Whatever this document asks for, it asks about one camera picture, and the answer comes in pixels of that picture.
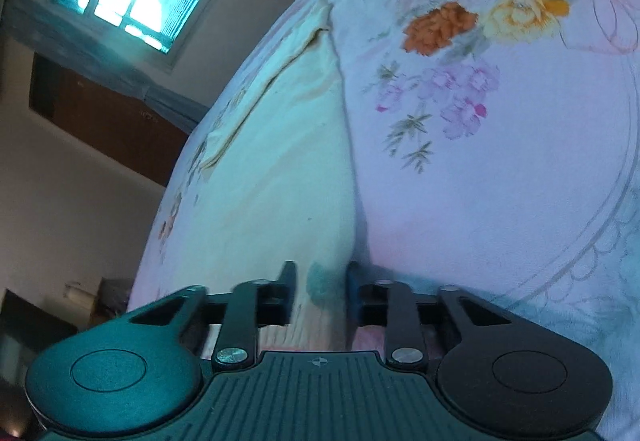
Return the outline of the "floral pink bed sheet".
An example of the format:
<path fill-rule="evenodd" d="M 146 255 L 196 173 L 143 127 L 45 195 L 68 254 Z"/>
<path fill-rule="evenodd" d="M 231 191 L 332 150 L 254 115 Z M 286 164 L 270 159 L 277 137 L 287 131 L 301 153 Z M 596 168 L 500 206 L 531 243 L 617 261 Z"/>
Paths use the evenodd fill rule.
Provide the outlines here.
<path fill-rule="evenodd" d="M 600 434 L 637 439 L 639 0 L 294 1 L 186 141 L 130 307 L 208 288 L 207 136 L 320 2 L 356 189 L 348 263 L 464 287 L 596 351 L 614 379 Z"/>

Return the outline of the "grey curtain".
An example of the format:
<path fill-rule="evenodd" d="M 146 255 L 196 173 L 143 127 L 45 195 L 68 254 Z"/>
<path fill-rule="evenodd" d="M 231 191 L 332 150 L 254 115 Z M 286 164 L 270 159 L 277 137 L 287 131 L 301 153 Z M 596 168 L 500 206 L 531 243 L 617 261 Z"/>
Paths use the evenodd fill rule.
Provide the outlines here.
<path fill-rule="evenodd" d="M 208 109 L 176 94 L 117 53 L 32 0 L 4 0 L 1 28 L 46 59 L 137 99 L 179 129 L 192 132 Z"/>

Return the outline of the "cream white small garment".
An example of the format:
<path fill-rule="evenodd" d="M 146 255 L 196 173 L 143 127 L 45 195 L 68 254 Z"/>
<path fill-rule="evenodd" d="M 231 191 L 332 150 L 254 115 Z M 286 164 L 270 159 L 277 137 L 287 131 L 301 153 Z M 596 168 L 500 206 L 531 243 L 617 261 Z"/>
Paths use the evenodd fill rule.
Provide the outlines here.
<path fill-rule="evenodd" d="M 356 236 L 356 189 L 331 8 L 294 25 L 210 131 L 198 160 L 196 211 L 206 285 L 272 279 L 293 261 L 290 324 L 270 348 L 330 351 L 346 343 L 344 272 Z"/>

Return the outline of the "dark brown wooden door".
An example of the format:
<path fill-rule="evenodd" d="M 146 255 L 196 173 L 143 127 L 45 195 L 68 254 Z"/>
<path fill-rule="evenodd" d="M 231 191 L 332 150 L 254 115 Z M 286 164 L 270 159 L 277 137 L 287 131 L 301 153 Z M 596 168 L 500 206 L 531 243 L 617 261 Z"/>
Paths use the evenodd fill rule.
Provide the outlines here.
<path fill-rule="evenodd" d="M 29 109 L 165 187 L 188 135 L 143 102 L 34 55 Z"/>

